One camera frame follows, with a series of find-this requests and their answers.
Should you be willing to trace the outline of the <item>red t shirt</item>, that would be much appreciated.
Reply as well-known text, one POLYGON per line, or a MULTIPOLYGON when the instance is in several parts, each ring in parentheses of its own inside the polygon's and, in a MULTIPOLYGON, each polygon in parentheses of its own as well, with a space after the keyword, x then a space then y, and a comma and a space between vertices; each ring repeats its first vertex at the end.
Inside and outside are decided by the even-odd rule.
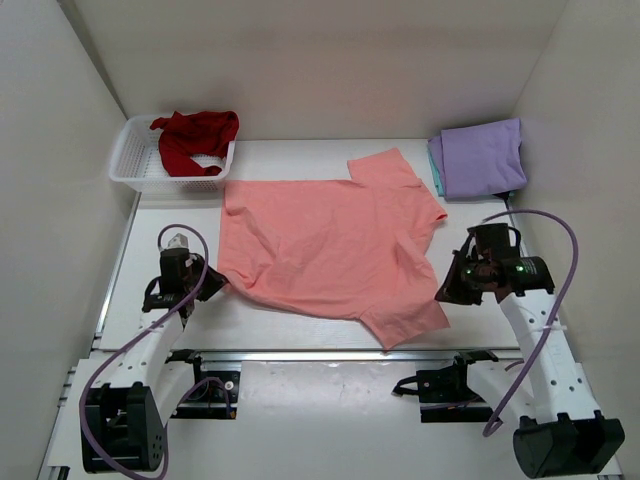
POLYGON ((163 168, 170 177, 215 177, 222 168, 203 167, 193 156, 206 155, 224 159, 229 144, 235 140, 240 122, 234 111, 204 111, 152 121, 150 130, 161 130, 158 149, 163 168))

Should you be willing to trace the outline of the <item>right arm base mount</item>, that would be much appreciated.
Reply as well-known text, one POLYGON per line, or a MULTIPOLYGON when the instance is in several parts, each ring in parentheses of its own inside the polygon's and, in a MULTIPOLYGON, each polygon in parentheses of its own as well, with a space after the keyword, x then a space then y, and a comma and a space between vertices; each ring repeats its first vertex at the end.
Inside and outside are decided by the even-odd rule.
POLYGON ((410 351, 415 372, 400 379, 392 390, 396 397, 415 397, 422 423, 460 423, 488 420, 492 410, 468 384, 471 365, 488 362, 509 372, 522 358, 500 357, 491 350, 410 351))

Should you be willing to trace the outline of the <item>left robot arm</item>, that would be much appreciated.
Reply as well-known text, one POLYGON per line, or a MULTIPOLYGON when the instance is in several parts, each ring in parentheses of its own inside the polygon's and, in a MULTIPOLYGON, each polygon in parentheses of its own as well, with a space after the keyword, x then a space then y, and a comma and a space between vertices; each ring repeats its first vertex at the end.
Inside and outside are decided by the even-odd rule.
POLYGON ((116 471, 152 479, 167 469, 166 427, 174 410, 203 386, 192 350, 174 351, 196 302, 221 290, 226 278, 186 247, 160 253, 160 274, 144 293, 139 330, 143 338, 109 361, 83 390, 82 463, 86 472, 116 471))

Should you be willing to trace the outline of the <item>folded purple t shirt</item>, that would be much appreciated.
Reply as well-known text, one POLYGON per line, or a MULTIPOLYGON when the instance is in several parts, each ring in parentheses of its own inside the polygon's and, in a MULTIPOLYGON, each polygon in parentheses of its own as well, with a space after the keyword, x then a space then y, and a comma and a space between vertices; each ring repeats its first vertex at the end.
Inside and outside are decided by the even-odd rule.
POLYGON ((447 200, 506 197, 528 183, 518 118, 445 129, 428 140, 428 147, 441 155, 447 200))

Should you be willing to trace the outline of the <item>folded teal t shirt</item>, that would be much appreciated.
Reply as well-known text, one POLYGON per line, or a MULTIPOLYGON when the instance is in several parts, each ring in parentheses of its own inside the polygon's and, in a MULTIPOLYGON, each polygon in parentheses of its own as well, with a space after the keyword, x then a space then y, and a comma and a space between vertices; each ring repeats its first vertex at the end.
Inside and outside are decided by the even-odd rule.
POLYGON ((428 151, 429 163, 430 163, 431 173, 432 173, 436 192, 439 197, 444 197, 445 188, 444 188, 444 183, 442 181, 443 167, 442 167, 441 155, 431 147, 428 147, 427 151, 428 151))

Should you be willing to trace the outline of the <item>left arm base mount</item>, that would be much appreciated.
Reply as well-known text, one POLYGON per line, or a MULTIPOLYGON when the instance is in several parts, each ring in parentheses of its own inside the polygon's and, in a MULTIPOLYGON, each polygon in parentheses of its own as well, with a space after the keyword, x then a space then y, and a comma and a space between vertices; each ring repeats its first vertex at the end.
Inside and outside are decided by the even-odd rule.
POLYGON ((202 382, 171 415, 172 419, 235 420, 241 383, 241 364, 214 360, 195 350, 170 354, 166 364, 189 366, 193 384, 202 382))

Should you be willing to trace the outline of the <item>pink t shirt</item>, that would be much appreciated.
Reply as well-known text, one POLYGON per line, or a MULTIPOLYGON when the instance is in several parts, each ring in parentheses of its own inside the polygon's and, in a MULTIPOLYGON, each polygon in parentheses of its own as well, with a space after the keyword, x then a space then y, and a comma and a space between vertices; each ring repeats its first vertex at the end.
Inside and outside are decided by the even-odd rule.
POLYGON ((249 300, 361 322, 387 348, 445 329, 426 253, 446 211, 397 149, 346 180, 231 181, 217 265, 249 300))

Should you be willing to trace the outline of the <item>white plastic basket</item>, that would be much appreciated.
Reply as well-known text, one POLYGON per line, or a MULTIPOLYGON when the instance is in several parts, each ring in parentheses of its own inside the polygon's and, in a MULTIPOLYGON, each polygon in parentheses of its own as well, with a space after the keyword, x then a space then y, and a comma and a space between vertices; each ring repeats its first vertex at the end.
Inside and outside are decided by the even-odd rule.
POLYGON ((114 143, 109 161, 109 177, 142 194, 187 194, 220 191, 224 188, 234 160, 236 142, 229 143, 225 157, 198 154, 193 160, 201 167, 220 167, 216 176, 171 177, 159 152, 160 130, 151 130, 153 115, 129 119, 114 143))

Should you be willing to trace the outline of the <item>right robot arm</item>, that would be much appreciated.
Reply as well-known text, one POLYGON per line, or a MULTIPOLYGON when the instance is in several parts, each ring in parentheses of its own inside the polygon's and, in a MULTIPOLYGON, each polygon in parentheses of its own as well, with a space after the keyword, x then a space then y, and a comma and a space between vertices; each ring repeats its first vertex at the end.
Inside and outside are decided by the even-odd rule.
POLYGON ((516 461, 532 479, 597 475, 625 440, 591 394, 557 315, 558 295, 540 257, 520 252, 520 232, 506 223, 469 228, 436 298, 478 305, 494 294, 524 357, 518 373, 474 360, 466 383, 513 428, 516 461))

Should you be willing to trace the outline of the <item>aluminium rail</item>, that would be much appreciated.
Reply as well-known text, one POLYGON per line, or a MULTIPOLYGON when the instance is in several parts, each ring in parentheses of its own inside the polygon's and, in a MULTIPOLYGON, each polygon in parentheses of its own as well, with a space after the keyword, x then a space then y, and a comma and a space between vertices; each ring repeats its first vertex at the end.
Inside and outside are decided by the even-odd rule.
POLYGON ((427 362, 448 361, 455 356, 480 358, 487 352, 489 359, 517 360, 521 358, 517 349, 461 349, 461 350, 192 350, 182 349, 171 353, 178 360, 199 356, 206 362, 427 362))

